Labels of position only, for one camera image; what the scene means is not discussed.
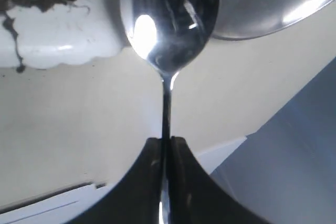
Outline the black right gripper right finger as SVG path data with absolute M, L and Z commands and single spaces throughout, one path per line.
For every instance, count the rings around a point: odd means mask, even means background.
M 169 141 L 171 223 L 259 223 L 202 169 L 182 137 Z

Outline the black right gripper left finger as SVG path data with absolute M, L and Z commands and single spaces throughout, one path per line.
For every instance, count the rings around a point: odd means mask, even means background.
M 162 140 L 149 138 L 125 176 L 70 223 L 159 223 Z

